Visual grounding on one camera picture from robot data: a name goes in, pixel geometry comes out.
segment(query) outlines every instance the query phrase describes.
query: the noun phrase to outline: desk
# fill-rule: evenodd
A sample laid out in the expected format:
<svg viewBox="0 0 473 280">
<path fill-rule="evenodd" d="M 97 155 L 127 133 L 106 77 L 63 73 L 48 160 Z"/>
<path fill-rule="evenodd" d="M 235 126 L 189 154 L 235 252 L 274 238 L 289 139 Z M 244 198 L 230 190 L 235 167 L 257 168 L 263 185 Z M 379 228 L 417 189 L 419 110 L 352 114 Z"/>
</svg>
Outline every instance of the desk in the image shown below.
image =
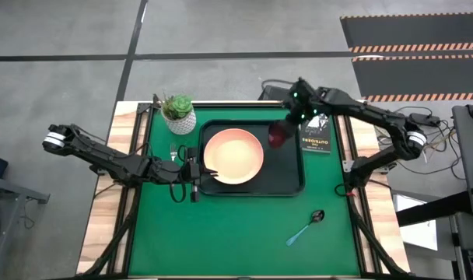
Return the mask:
<svg viewBox="0 0 473 280">
<path fill-rule="evenodd" d="M 110 147 L 122 152 L 129 151 L 137 107 L 138 102 L 120 102 L 117 104 L 110 130 L 110 137 L 108 139 Z M 377 152 L 378 144 L 373 126 L 354 119 L 351 120 L 351 122 L 358 156 L 370 156 Z M 140 140 L 143 140 L 144 138 L 143 136 L 145 134 L 145 126 L 147 123 L 146 118 L 141 119 L 139 123 L 140 131 L 138 137 L 139 142 L 137 145 L 141 145 Z M 338 127 L 340 134 L 342 135 L 341 143 L 345 158 L 350 159 L 352 153 L 349 150 L 349 142 L 346 137 L 347 134 L 343 117 L 338 118 Z M 374 174 L 372 178 L 387 183 L 387 178 L 380 174 Z M 96 191 L 100 191 L 110 184 L 111 179 L 109 177 L 101 177 L 96 186 Z M 89 268 L 96 258 L 100 256 L 101 252 L 110 241 L 114 232 L 114 224 L 117 219 L 117 207 L 119 206 L 120 196 L 121 187 L 117 186 L 102 193 L 93 202 L 77 272 L 84 272 Z M 384 246 L 385 250 L 392 256 L 395 262 L 401 268 L 408 271 L 408 262 L 399 233 L 390 191 L 385 187 L 370 183 L 366 186 L 366 196 L 377 239 Z M 130 204 L 131 202 L 126 205 L 126 212 L 128 211 Z M 373 271 L 370 248 L 362 236 L 360 239 L 361 244 L 363 245 L 363 256 L 366 263 L 366 270 Z M 121 264 L 123 263 L 124 245 L 126 241 L 127 238 L 123 238 L 121 245 L 118 248 L 116 260 L 116 264 L 118 265 L 116 265 L 114 271 L 120 271 L 122 268 Z"/>
</svg>

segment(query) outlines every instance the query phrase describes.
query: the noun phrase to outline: pink plate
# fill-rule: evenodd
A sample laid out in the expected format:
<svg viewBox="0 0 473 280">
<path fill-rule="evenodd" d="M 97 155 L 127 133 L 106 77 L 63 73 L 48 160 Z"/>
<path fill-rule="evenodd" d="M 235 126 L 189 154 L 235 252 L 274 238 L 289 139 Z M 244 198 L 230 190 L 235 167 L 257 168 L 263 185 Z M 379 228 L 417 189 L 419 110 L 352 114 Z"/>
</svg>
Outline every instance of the pink plate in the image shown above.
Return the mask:
<svg viewBox="0 0 473 280">
<path fill-rule="evenodd" d="M 252 179 L 264 160 L 262 145 L 250 132 L 230 128 L 218 132 L 208 141 L 204 164 L 218 172 L 216 180 L 225 184 L 242 184 Z"/>
</svg>

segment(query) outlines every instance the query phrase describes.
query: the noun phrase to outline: white plant pot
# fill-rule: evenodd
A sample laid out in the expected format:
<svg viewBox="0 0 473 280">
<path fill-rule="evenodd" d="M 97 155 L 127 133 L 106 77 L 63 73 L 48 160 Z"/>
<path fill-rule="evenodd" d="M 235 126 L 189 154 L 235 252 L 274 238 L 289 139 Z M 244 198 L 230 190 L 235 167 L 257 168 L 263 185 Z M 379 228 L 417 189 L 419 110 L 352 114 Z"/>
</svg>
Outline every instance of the white plant pot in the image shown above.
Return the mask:
<svg viewBox="0 0 473 280">
<path fill-rule="evenodd" d="M 164 111 L 161 109 L 162 117 L 166 121 L 167 127 L 176 135 L 187 135 L 192 132 L 197 124 L 197 118 L 195 112 L 191 112 L 180 120 L 170 120 L 164 115 Z"/>
</svg>

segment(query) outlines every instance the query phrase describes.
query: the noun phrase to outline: book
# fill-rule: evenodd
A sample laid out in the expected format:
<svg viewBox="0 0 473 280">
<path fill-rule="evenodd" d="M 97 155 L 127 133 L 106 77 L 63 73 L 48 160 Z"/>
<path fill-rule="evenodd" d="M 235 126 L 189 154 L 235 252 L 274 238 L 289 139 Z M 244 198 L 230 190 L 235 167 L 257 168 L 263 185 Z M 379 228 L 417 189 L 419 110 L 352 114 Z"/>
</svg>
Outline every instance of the book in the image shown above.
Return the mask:
<svg viewBox="0 0 473 280">
<path fill-rule="evenodd" d="M 319 114 L 300 125 L 300 148 L 312 152 L 331 151 L 330 118 Z"/>
</svg>

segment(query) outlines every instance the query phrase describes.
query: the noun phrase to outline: fork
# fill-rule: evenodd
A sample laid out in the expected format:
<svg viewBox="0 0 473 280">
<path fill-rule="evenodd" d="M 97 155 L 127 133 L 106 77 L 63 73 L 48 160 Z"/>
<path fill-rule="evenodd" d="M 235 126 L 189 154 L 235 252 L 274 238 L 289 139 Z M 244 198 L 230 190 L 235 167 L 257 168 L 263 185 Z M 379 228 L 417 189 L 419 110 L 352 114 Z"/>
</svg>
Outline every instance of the fork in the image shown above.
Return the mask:
<svg viewBox="0 0 473 280">
<path fill-rule="evenodd" d="M 171 160 L 174 161 L 174 159 L 176 159 L 176 156 L 177 156 L 177 150 L 176 150 L 176 144 L 174 143 L 171 143 Z"/>
</svg>

